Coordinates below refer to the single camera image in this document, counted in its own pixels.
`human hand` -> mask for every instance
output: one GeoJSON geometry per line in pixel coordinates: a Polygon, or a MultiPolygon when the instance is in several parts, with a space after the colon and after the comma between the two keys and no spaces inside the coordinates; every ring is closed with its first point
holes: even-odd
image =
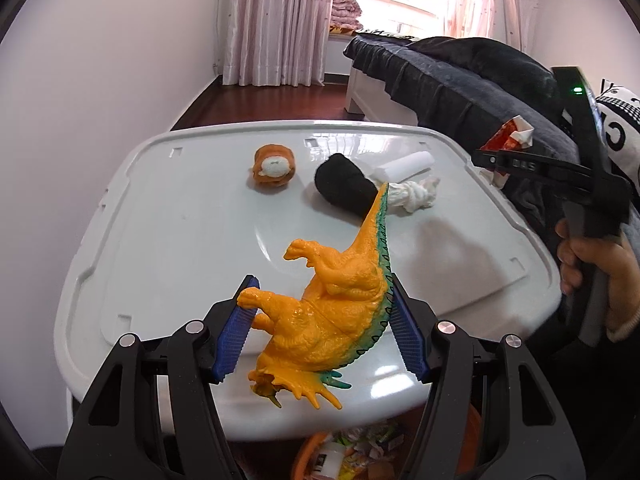
{"type": "Polygon", "coordinates": [[[556,233],[564,238],[558,246],[558,258],[562,262],[562,293],[569,295],[582,285],[578,259],[595,264],[609,275],[609,307],[605,326],[615,332],[631,320],[640,307],[640,267],[628,240],[623,234],[622,245],[619,246],[610,240],[569,238],[565,219],[556,225],[556,233]]]}

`orange plush toy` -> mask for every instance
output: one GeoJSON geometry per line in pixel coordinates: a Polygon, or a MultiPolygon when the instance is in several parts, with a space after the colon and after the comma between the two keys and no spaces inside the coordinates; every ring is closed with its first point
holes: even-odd
{"type": "Polygon", "coordinates": [[[265,144],[255,152],[254,180],[258,184],[284,186],[296,173],[293,152],[281,144],[265,144]]]}

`sleeve cuff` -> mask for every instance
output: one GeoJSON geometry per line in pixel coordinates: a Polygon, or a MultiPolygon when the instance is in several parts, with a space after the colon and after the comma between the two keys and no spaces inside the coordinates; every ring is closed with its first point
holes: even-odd
{"type": "Polygon", "coordinates": [[[624,325],[622,325],[619,329],[615,331],[611,331],[607,329],[607,337],[612,343],[617,343],[618,341],[624,341],[636,329],[638,324],[640,324],[640,308],[638,308],[638,310],[636,310],[635,315],[629,321],[627,321],[624,325]]]}

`crumpled wrapper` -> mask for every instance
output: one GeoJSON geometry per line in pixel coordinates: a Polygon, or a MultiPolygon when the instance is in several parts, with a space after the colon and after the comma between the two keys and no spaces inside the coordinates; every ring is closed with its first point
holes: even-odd
{"type": "MultiPolygon", "coordinates": [[[[516,116],[502,125],[498,132],[489,139],[481,150],[507,150],[509,152],[519,152],[533,145],[533,126],[527,123],[522,116],[516,116]]],[[[486,177],[498,189],[502,189],[506,184],[509,175],[500,171],[490,171],[482,169],[480,174],[486,177]]]]}

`red-brown floor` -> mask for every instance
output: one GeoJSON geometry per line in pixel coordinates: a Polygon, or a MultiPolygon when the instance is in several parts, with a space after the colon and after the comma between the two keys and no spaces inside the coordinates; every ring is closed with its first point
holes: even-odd
{"type": "Polygon", "coordinates": [[[360,120],[344,110],[346,85],[223,86],[193,121],[193,126],[282,119],[360,120]]]}

